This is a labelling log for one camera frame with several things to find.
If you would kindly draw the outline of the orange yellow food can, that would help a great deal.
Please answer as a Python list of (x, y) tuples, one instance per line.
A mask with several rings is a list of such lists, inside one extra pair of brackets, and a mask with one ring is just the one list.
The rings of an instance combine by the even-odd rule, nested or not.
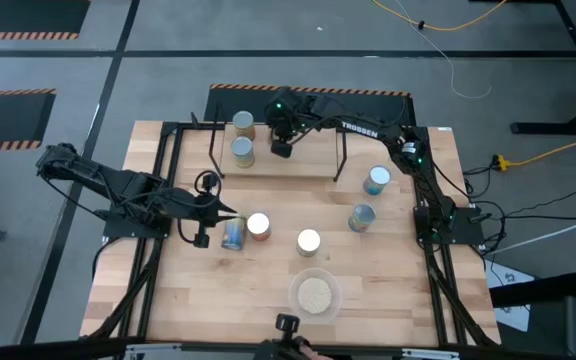
[(246, 110), (236, 112), (232, 117), (232, 124), (238, 137), (245, 137), (253, 141), (256, 137), (254, 116)]

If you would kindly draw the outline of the tomatoes food can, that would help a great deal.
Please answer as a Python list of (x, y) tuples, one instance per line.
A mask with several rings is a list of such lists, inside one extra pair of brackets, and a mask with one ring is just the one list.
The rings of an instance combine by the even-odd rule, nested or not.
[(376, 219), (375, 210), (369, 204), (358, 204), (348, 218), (348, 225), (354, 232), (363, 233)]

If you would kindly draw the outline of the carrots food can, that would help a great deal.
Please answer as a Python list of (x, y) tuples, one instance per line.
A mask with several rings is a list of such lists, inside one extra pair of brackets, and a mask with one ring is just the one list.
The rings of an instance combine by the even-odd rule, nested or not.
[(235, 138), (231, 142), (231, 152), (239, 168), (249, 168), (254, 164), (253, 143), (249, 138), (242, 136)]

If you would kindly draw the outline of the oranges food can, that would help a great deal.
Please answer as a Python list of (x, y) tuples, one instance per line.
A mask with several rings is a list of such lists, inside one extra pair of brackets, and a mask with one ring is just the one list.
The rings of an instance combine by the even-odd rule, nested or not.
[(304, 229), (297, 237), (297, 252), (303, 257), (314, 256), (321, 246), (321, 237), (314, 229)]

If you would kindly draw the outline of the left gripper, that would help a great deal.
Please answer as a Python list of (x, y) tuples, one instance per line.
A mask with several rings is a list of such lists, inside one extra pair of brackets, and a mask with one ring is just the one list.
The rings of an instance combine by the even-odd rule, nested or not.
[(174, 218), (194, 220), (204, 225), (215, 225), (218, 221), (243, 219), (243, 215), (218, 215), (218, 212), (236, 214), (237, 211), (219, 201), (217, 194), (200, 192), (197, 196), (186, 190), (175, 188), (170, 193), (170, 215)]

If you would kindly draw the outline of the wooden shelf black metal legs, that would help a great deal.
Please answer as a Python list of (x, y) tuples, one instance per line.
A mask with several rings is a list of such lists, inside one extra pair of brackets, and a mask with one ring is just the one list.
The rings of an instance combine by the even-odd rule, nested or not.
[(252, 141), (253, 164), (240, 168), (232, 152), (236, 138), (232, 115), (218, 102), (213, 106), (209, 155), (224, 176), (309, 177), (333, 179), (338, 172), (338, 135), (335, 130), (313, 130), (293, 146), (289, 158), (271, 152), (270, 129), (264, 123), (255, 124)]

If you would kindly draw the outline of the white rice grains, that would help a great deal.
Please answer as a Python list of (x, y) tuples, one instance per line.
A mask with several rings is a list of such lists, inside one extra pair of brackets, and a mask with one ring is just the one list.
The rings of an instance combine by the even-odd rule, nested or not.
[(329, 285), (320, 278), (308, 278), (298, 287), (297, 300), (300, 308), (310, 314), (325, 312), (332, 303)]

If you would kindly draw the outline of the white paper sheet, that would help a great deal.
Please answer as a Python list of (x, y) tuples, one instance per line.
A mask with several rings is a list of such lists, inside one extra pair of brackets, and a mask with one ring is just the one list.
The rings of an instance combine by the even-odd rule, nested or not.
[[(484, 261), (486, 268), (486, 281), (489, 290), (494, 288), (533, 281), (534, 277), (518, 270), (497, 264), (491, 260)], [(519, 305), (513, 307), (494, 306), (497, 322), (527, 332), (529, 330), (530, 306)]]

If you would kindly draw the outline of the black hazard-striped floor mat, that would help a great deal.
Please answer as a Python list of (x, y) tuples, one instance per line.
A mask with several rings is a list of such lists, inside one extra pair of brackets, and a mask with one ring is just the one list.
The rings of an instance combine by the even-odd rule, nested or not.
[(57, 91), (0, 91), (0, 151), (37, 149), (43, 142)]
[[(281, 85), (212, 84), (204, 120), (217, 118), (230, 122), (236, 112), (244, 110), (252, 113), (256, 122), (263, 122), (265, 107), (280, 88)], [(397, 120), (406, 126), (417, 125), (413, 99), (408, 92), (312, 86), (290, 86), (290, 89), (302, 94), (326, 95), (356, 113)]]
[(0, 0), (0, 40), (74, 40), (90, 0)]

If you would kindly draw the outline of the pineapple food can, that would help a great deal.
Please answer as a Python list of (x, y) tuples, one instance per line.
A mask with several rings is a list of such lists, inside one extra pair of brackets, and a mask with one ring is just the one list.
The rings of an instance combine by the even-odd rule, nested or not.
[(270, 220), (264, 213), (253, 213), (247, 219), (247, 230), (253, 240), (263, 242), (271, 236)]

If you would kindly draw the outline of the translucent plastic bowl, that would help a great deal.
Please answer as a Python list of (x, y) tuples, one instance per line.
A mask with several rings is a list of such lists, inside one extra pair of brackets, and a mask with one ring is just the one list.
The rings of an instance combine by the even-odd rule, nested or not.
[[(332, 303), (330, 307), (323, 313), (310, 314), (302, 310), (298, 304), (297, 292), (299, 285), (308, 278), (320, 278), (324, 280), (330, 287), (332, 292)], [(334, 322), (337, 317), (341, 305), (343, 303), (343, 295), (336, 278), (328, 271), (322, 268), (308, 268), (298, 273), (292, 280), (289, 290), (288, 299), (291, 308), (291, 313), (301, 319), (302, 322), (307, 324), (330, 324)]]

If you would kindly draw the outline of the peaches food can blue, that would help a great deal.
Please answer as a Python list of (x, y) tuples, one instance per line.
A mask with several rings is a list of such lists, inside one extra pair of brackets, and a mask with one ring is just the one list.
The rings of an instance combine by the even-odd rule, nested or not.
[(240, 251), (245, 244), (247, 218), (236, 216), (225, 222), (221, 247), (224, 249)]

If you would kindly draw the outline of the person's hand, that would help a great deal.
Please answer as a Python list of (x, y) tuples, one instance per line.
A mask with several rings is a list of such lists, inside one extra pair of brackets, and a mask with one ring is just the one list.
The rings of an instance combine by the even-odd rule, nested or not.
[(333, 360), (331, 357), (321, 355), (317, 351), (313, 350), (309, 346), (302, 345), (300, 347), (300, 352), (306, 356), (309, 360)]

